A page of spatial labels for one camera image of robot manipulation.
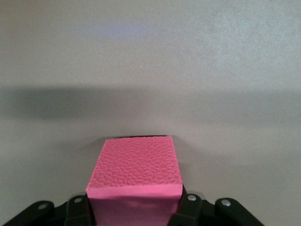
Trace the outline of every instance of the foam cube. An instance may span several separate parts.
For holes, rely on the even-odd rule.
[[[172,137],[105,141],[86,193],[98,226],[166,226],[182,195]]]

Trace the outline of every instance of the gray wall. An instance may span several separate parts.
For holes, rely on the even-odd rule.
[[[300,225],[301,1],[0,2],[0,225],[172,135],[184,184]]]

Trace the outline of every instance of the screw head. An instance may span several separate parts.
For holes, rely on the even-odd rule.
[[[81,201],[82,201],[82,198],[76,198],[76,199],[74,200],[75,203],[78,203],[78,202],[81,202]]]
[[[224,206],[230,206],[231,205],[231,202],[229,200],[226,200],[226,199],[223,199],[221,201],[221,203],[224,205]]]
[[[189,201],[195,201],[197,199],[196,196],[194,196],[192,194],[188,195],[187,198]]]
[[[42,205],[40,205],[40,206],[38,207],[38,210],[45,209],[47,206],[48,206],[48,204],[47,204],[47,203],[44,203],[44,204],[42,204]]]

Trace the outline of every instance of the pink sponge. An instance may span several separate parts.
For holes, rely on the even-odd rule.
[[[172,137],[109,139],[87,186],[98,226],[166,226],[182,195]]]

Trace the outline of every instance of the black plastic part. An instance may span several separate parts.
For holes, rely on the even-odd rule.
[[[24,209],[4,226],[38,226],[54,214],[54,205],[49,201],[39,201]]]
[[[94,226],[95,218],[86,195],[76,195],[54,208],[52,202],[39,201],[4,226]]]
[[[92,226],[94,217],[86,195],[72,197],[67,203],[67,217],[64,226]]]
[[[195,196],[195,200],[190,201],[189,195]],[[202,200],[194,194],[182,196],[177,212],[172,215],[167,226],[197,226],[201,213]]]
[[[230,206],[222,204],[222,200],[230,202]],[[254,217],[238,201],[231,198],[218,199],[215,202],[215,209],[218,215],[225,219],[233,220],[238,226],[264,226],[256,217]]]
[[[198,226],[234,226],[231,221],[217,215],[215,206],[207,200],[202,200],[202,211]]]

